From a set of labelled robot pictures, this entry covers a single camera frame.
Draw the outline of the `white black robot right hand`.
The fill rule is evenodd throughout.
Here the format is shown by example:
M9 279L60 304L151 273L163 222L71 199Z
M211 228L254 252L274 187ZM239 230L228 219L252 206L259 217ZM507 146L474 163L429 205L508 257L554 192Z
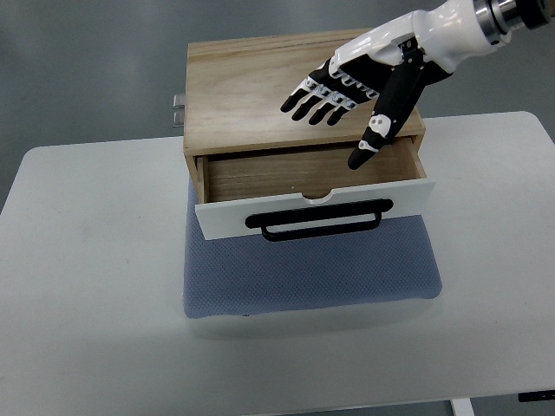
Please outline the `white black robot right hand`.
M384 23L336 49L281 107L293 120L334 126L347 112L375 103L349 156L356 170L400 131L424 88L448 78L468 57L493 52L471 1L447 1Z

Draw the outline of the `black silver robot right arm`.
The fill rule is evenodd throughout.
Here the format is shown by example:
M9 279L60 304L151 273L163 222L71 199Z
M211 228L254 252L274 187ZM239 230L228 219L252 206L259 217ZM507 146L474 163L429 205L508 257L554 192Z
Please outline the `black silver robot right arm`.
M552 19L552 3L546 0L480 0L473 1L473 9L492 46L508 43L517 29L538 29Z

